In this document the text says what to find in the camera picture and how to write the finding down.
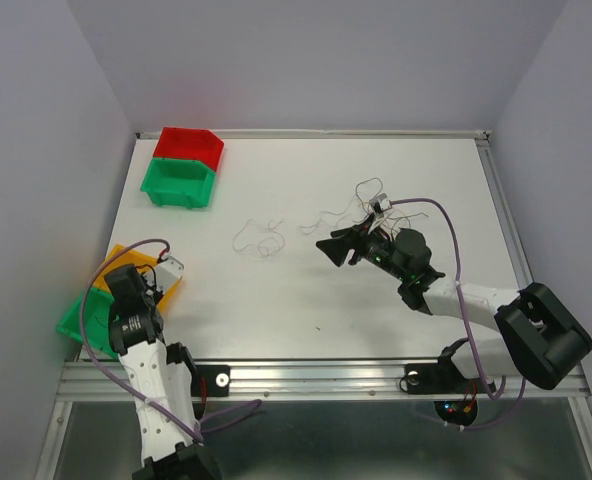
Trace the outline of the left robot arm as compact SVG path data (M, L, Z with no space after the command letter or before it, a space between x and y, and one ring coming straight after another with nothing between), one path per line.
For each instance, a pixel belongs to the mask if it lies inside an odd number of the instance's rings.
M133 264L113 269L104 280L113 297L109 344L128 377L141 435L142 466L132 477L220 479L192 405L199 371L184 345L165 342L153 286Z

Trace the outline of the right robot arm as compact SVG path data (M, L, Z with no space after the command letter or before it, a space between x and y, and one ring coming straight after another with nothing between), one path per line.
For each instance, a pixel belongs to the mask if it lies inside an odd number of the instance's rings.
M317 248L340 267L365 260L399 282L403 303L425 315L451 317L498 333L474 344L464 340L436 366L439 384L458 390L481 372L490 377L520 375L552 390L592 350L592 338L544 284L521 290L462 283L431 265L432 252L417 230L389 237L364 221L334 231Z

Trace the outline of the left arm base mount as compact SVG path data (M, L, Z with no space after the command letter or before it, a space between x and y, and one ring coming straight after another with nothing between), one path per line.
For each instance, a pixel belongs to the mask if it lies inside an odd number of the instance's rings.
M231 368L226 364L198 364L192 374L190 392L194 413L202 420L209 404L229 396Z

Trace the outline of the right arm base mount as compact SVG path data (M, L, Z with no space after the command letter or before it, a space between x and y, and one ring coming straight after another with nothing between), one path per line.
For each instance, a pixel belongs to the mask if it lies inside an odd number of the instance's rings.
M473 426L478 415L477 396L483 392L478 374L466 378L453 362L458 349L467 344L466 339L457 340L445 347L435 362L406 365L398 381L398 388L409 395L446 395L447 399L434 401L436 415L462 429Z

